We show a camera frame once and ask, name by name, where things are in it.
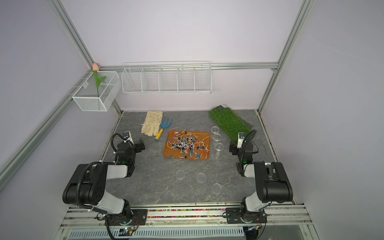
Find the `clear plastic jar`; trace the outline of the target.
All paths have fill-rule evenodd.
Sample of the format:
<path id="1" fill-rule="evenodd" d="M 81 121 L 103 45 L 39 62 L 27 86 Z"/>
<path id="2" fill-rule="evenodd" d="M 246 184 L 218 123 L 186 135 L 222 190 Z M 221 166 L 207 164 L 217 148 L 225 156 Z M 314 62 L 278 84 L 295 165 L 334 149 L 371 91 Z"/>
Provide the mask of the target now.
<path id="1" fill-rule="evenodd" d="M 220 142 L 215 143 L 214 147 L 217 152 L 221 152 L 224 149 L 224 145 Z"/>

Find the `clear candy jar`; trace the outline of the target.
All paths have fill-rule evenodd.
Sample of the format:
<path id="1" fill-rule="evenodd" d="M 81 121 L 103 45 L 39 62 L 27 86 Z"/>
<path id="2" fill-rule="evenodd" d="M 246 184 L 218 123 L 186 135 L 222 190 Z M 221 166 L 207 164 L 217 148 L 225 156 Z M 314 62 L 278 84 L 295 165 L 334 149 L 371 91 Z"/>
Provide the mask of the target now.
<path id="1" fill-rule="evenodd" d="M 222 136 L 219 133 L 214 134 L 212 136 L 212 140 L 215 141 L 215 142 L 220 142 L 222 140 Z"/>

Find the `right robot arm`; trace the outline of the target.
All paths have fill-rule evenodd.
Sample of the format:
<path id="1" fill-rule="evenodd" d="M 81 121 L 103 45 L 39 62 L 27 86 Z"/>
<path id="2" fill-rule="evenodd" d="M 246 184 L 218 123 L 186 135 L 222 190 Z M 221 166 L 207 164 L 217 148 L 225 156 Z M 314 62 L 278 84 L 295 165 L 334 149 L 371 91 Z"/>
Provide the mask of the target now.
<path id="1" fill-rule="evenodd" d="M 223 216 L 229 224 L 265 224 L 267 214 L 265 208 L 271 204 L 283 204 L 293 200 L 293 189 L 280 162 L 255 162 L 252 139 L 257 131 L 238 133 L 237 142 L 230 143 L 230 153 L 238 157 L 236 163 L 238 173 L 245 178 L 255 180 L 256 191 L 243 198 L 237 208 L 227 208 Z"/>

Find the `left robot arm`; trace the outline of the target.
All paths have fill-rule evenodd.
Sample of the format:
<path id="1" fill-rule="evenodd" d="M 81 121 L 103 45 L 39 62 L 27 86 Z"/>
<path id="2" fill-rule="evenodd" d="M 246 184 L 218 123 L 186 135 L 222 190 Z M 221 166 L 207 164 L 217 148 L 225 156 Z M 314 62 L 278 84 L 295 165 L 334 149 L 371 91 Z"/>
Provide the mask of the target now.
<path id="1" fill-rule="evenodd" d="M 148 210 L 132 210 L 128 200 L 106 190 L 106 182 L 132 176 L 136 154 L 145 150 L 144 141 L 139 138 L 134 143 L 131 134 L 116 133 L 111 136 L 110 144 L 114 161 L 78 165 L 63 192 L 63 202 L 101 214 L 107 226 L 143 226 Z"/>

